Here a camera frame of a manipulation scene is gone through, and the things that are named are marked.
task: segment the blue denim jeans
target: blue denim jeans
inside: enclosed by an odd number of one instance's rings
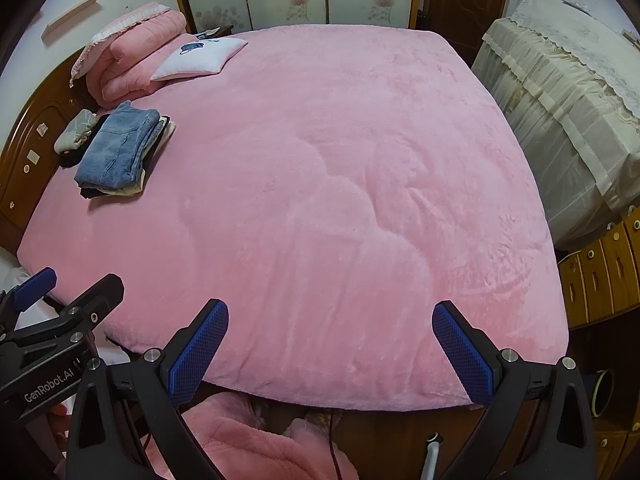
[[[78,165],[80,187],[120,189],[135,184],[142,153],[158,123],[157,110],[138,110],[124,101],[111,114]]]

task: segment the folded shirt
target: folded shirt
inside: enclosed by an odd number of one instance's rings
[[[169,138],[173,135],[175,130],[175,123],[168,117],[162,116],[158,121],[156,130],[150,138],[149,142],[145,146],[143,152],[142,168],[138,180],[131,186],[126,186],[121,189],[104,189],[95,187],[83,187],[80,190],[80,195],[84,198],[96,198],[99,196],[115,195],[115,196],[132,196],[142,192],[146,176],[150,170],[151,162],[156,158],[156,155],[160,152],[162,147],[167,143]]]
[[[104,121],[107,120],[109,114],[104,114],[100,116],[98,122],[95,123],[95,126],[89,130],[86,134],[86,140],[78,146],[75,150],[69,150],[68,152],[63,152],[59,157],[60,166],[63,168],[72,168],[73,166],[80,163],[82,157],[84,156],[84,152],[86,152],[87,148],[91,145],[93,140],[95,139],[95,134],[98,133]]]
[[[91,110],[83,108],[69,121],[64,131],[53,144],[53,151],[61,155],[62,153],[78,149],[89,136],[91,129],[98,122],[98,118]]]
[[[142,155],[160,119],[157,110],[138,110],[124,101],[104,121],[78,165],[80,187],[120,189],[135,184]]]

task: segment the bed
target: bed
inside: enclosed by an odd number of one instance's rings
[[[534,179],[445,40],[349,25],[238,36],[249,43],[219,75],[134,101],[177,123],[138,198],[85,200],[57,168],[66,121],[96,108],[81,82],[68,88],[77,54],[61,63],[4,148],[0,244],[29,272],[56,269],[62,302],[119,274],[104,331],[134,352],[224,300],[230,328],[205,379],[270,399],[468,403],[430,327],[444,299],[501,348],[564,355]]]

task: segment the pink fleece blanket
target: pink fleece blanket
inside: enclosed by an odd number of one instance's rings
[[[263,431],[247,396],[215,394],[184,414],[184,421],[225,478],[230,480],[334,480],[336,471],[326,434],[296,418],[278,435]],[[343,480],[358,480],[347,456],[334,444]],[[147,455],[156,473],[173,479],[156,443]]]
[[[18,251],[68,301],[125,283],[106,333],[162,347],[209,298],[206,380],[361,410],[468,399],[431,331],[452,300],[498,348],[555,363],[568,331],[536,184],[494,100],[437,34],[301,25],[134,106],[177,123],[137,198],[44,192]]]
[[[184,34],[186,23],[181,12],[168,10],[124,32],[87,72],[89,94],[108,110],[162,88],[164,81],[151,76],[174,50],[196,39]]]

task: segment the blue gripper pad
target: blue gripper pad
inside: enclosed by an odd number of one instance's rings
[[[457,309],[455,313],[464,320],[462,314]],[[447,355],[449,362],[456,371],[460,382],[465,387],[466,393],[475,404],[482,404],[487,407],[491,405],[496,389],[494,381],[494,371],[486,360],[482,357],[470,337],[476,334],[465,333],[465,330],[454,319],[454,316],[447,310],[444,303],[439,303],[433,310],[431,317],[431,325],[440,346]],[[466,323],[468,332],[474,329]],[[480,332],[484,338],[491,344],[490,340]]]
[[[24,312],[56,286],[56,271],[45,267],[14,290],[14,309]]]
[[[203,310],[207,308],[210,308],[210,312],[199,327],[194,327],[193,336],[168,370],[166,390],[175,408],[193,399],[229,326],[229,312],[225,303],[210,300]]]

